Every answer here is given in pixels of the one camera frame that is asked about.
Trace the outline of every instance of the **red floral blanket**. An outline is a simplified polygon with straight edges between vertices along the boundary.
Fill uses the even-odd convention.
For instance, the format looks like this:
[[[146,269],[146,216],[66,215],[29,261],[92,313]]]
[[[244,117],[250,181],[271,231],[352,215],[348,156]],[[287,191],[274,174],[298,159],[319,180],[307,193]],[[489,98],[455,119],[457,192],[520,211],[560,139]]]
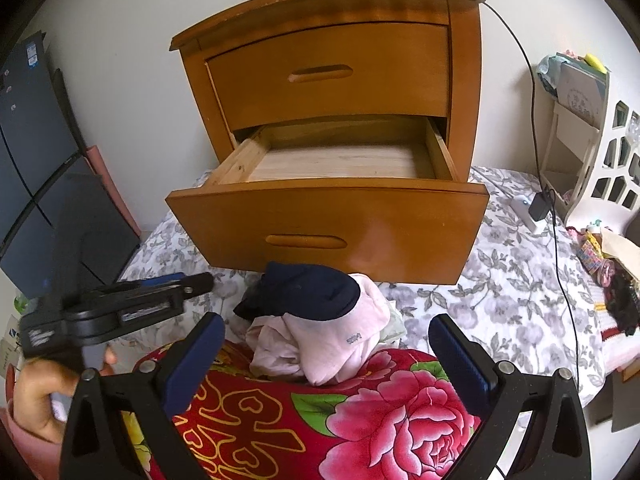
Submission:
[[[174,417],[214,479],[439,480],[480,422],[439,362],[417,350],[377,352],[356,378],[320,388],[255,378],[250,362],[249,349],[227,342]],[[126,420],[145,469],[162,480],[135,418]]]

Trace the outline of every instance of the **navy blue cloth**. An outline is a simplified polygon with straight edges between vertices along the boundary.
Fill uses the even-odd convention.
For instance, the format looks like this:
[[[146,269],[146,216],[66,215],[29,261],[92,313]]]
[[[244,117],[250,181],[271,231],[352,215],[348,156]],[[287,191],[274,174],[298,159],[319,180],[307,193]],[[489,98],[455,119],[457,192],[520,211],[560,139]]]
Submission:
[[[283,314],[329,321],[348,314],[359,298],[358,283],[340,270],[270,262],[260,282],[247,290],[234,312],[248,321]]]

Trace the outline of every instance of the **drawer front panel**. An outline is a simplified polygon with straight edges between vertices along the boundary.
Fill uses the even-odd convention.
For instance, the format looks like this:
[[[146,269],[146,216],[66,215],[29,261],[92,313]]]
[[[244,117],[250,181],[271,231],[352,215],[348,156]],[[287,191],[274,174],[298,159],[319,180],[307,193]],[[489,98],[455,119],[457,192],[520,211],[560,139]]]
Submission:
[[[448,28],[419,23],[323,27],[209,59],[231,130],[351,114],[447,115]]]
[[[452,285],[488,195],[478,184],[339,178],[177,191],[167,202],[215,267],[264,271],[276,260]]]

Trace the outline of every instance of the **pink flower decoration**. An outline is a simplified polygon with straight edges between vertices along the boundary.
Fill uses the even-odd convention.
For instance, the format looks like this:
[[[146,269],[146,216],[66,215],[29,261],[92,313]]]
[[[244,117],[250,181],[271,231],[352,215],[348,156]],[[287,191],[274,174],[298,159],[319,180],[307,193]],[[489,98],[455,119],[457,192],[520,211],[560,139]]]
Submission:
[[[440,480],[474,421],[448,381],[400,370],[336,406],[326,425],[346,442],[329,450],[319,471],[324,480]]]
[[[391,373],[391,370],[395,367],[396,363],[391,359],[389,352],[378,352],[365,363],[353,379],[344,381],[335,386],[335,388],[338,390],[351,390],[355,386],[359,386],[362,381],[379,381]]]

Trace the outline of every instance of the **open drawer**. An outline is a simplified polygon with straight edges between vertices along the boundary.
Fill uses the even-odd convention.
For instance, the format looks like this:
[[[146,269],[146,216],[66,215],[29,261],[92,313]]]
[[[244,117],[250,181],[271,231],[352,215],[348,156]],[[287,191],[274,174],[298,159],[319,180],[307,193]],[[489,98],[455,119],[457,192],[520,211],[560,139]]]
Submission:
[[[264,126],[202,187],[167,197],[214,267],[276,260],[434,284],[457,282],[487,202],[412,116]]]

